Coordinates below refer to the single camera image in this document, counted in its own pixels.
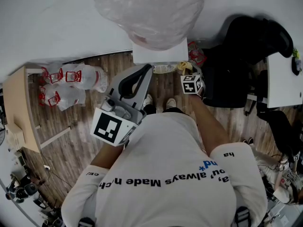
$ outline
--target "white t-shirt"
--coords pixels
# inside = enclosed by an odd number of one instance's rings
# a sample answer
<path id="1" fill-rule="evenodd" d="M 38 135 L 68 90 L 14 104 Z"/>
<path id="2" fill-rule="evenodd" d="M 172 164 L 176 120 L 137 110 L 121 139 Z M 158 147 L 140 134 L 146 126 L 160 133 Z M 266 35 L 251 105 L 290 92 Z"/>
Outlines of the white t-shirt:
<path id="1" fill-rule="evenodd" d="M 253 225 L 267 198 L 250 146 L 231 143 L 208 157 L 185 114 L 148 115 L 110 170 L 88 166 L 62 206 L 67 227 L 91 217 L 96 227 L 230 227 L 234 189 Z"/>

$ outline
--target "white wall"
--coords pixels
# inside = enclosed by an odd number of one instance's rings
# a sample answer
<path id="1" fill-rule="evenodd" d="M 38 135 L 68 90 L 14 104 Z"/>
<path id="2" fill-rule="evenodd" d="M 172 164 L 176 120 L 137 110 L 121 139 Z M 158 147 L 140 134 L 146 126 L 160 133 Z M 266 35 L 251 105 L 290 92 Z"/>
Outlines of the white wall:
<path id="1" fill-rule="evenodd" d="M 263 13 L 280 22 L 303 50 L 302 8 L 303 0 L 205 0 L 189 38 L 213 40 L 230 15 Z M 132 48 L 126 33 L 98 14 L 93 0 L 0 0 L 0 18 L 0 83 L 27 61 L 69 61 Z"/>
<path id="2" fill-rule="evenodd" d="M 13 172 L 20 177 L 20 172 L 23 169 L 20 165 L 16 165 L 16 157 L 14 154 L 8 151 L 8 144 L 4 141 L 0 146 L 0 183 L 3 183 L 4 186 L 8 186 L 11 182 L 10 174 Z M 36 204 L 33 203 L 33 196 L 26 199 L 24 203 L 19 204 L 18 206 L 38 225 L 42 226 L 43 219 L 39 215 L 38 210 L 40 209 Z M 27 218 L 25 223 L 27 225 L 16 225 L 15 223 L 21 222 L 24 220 L 25 215 L 15 206 L 12 201 L 9 201 L 5 198 L 5 191 L 0 185 L 0 221 L 5 223 L 11 223 L 12 225 L 7 225 L 7 227 L 32 227 L 34 226 Z"/>

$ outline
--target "shoe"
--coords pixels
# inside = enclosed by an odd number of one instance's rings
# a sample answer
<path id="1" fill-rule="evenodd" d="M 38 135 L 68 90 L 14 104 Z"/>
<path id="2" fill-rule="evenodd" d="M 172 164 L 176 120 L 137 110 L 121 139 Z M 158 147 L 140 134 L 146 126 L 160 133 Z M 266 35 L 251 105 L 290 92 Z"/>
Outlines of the shoe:
<path id="1" fill-rule="evenodd" d="M 148 105 L 148 104 L 151 104 L 151 105 L 152 105 L 152 103 L 153 103 L 152 96 L 151 96 L 150 94 L 148 94 L 148 95 L 146 96 L 146 98 L 144 99 L 144 101 L 143 101 L 143 108 L 144 108 L 146 105 Z"/>
<path id="2" fill-rule="evenodd" d="M 253 144 L 253 143 L 254 143 L 254 139 L 253 139 L 253 138 L 249 138 L 248 144 L 251 145 L 251 144 Z"/>
<path id="3" fill-rule="evenodd" d="M 174 98 L 169 98 L 166 103 L 165 109 L 177 107 L 176 100 Z"/>

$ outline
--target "forearm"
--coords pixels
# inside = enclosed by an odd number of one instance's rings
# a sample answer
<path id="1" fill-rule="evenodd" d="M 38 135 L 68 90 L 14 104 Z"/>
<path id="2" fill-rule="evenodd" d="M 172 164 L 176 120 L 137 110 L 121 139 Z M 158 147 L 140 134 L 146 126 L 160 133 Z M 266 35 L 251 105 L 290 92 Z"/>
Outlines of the forearm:
<path id="1" fill-rule="evenodd" d="M 213 149 L 222 144 L 230 143 L 226 130 L 209 112 L 201 98 L 190 95 L 190 102 L 207 154 L 210 155 Z"/>
<path id="2" fill-rule="evenodd" d="M 103 147 L 91 162 L 93 166 L 110 169 L 123 151 L 123 146 L 111 146 L 104 143 Z"/>

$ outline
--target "white desk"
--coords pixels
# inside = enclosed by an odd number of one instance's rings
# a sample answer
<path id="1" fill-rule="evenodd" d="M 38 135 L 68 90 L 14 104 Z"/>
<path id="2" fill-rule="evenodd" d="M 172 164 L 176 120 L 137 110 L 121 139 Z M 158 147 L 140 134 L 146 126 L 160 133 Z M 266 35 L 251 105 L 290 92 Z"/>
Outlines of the white desk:
<path id="1" fill-rule="evenodd" d="M 303 103 L 303 75 L 293 74 L 292 58 L 275 53 L 267 58 L 267 107 L 283 107 Z"/>

